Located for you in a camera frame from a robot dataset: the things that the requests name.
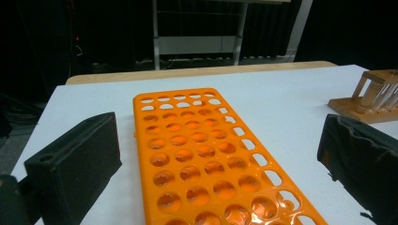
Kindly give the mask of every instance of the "background table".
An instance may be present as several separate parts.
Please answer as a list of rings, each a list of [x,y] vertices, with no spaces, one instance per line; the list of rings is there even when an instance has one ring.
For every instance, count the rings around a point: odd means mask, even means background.
[[[58,86],[12,174],[18,180],[25,177],[25,160],[85,118],[115,112],[123,166],[83,224],[145,224],[132,99],[146,92],[214,87],[329,224],[373,224],[316,160],[326,115],[334,113],[328,101],[351,96],[364,70],[319,67]],[[373,127],[398,138],[398,122]]]

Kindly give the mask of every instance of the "wooden rack base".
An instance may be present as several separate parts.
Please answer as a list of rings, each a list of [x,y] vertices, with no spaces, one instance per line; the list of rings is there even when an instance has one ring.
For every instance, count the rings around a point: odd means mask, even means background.
[[[357,105],[362,101],[362,97],[353,99],[351,97],[331,99],[328,106],[340,115],[351,117],[367,124],[375,124],[398,120],[398,110],[392,112],[378,112],[360,114],[356,112]]]

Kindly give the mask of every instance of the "wooden tabletop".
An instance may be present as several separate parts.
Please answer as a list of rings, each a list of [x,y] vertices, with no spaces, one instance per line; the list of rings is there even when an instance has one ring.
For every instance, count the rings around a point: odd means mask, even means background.
[[[102,73],[77,75],[69,78],[66,85],[81,83],[112,83],[112,82],[128,82],[152,79],[194,77],[216,74],[243,73],[243,72],[259,72],[288,70],[300,68],[329,68],[337,67],[337,65],[326,61],[299,62],[299,63],[280,63],[280,64],[261,64],[248,66],[231,66],[231,67],[198,67],[198,68],[182,68],[168,70],[149,70],[138,72],[120,72],[120,73]]]

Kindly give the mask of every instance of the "orange test tube rack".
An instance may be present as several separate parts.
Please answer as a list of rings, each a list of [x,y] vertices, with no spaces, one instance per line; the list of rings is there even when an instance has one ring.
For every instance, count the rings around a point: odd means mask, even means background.
[[[133,109],[146,224],[327,224],[217,90]]]

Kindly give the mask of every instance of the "wooden rack post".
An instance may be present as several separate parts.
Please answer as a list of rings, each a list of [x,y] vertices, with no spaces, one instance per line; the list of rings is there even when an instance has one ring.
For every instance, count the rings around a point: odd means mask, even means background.
[[[360,97],[367,80],[371,82]],[[368,124],[398,120],[397,105],[398,71],[394,69],[363,72],[352,97],[331,99],[328,104],[335,112]]]

